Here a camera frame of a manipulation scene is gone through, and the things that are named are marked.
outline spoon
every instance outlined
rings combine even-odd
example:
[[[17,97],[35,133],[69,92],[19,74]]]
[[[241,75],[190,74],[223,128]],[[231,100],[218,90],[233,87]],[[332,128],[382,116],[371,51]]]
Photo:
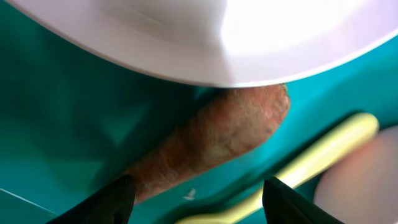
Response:
[[[372,114],[354,114],[312,144],[275,177],[289,187],[296,188],[370,140],[378,129],[379,122]],[[262,187],[223,212],[192,215],[179,220],[176,224],[233,224],[261,208]]]

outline white bowl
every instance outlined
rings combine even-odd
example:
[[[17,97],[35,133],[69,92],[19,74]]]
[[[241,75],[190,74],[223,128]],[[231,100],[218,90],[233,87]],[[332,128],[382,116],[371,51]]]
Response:
[[[87,51],[218,87],[288,82],[398,34],[398,0],[7,0]]]

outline white plate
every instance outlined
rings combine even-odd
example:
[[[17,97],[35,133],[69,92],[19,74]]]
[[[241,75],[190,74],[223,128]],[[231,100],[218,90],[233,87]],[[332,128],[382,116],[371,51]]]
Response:
[[[398,34],[398,0],[8,0],[100,57],[195,85],[307,77]]]

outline white speck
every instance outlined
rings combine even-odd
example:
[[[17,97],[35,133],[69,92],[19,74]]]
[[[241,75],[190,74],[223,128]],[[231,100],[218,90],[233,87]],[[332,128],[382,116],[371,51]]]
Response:
[[[186,196],[184,196],[184,199],[185,200],[194,200],[195,198],[193,196],[195,196],[196,193],[197,193],[197,191],[195,189],[191,189],[189,191],[189,193]]]

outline green tablecloth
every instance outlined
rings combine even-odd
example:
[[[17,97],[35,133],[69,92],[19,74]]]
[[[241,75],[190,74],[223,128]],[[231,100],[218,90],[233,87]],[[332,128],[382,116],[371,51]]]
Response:
[[[3,1],[0,27],[0,189],[57,214],[114,178],[218,91],[114,65]],[[382,127],[397,124],[397,61],[395,38],[350,63],[289,83],[292,109],[267,143],[137,205],[131,218],[170,223],[236,203],[263,173],[272,173],[355,111],[375,114]],[[188,202],[183,196],[191,188],[196,200]],[[313,185],[302,190],[310,196]],[[24,212],[12,214],[15,223]],[[241,223],[262,220],[264,213],[257,212]]]

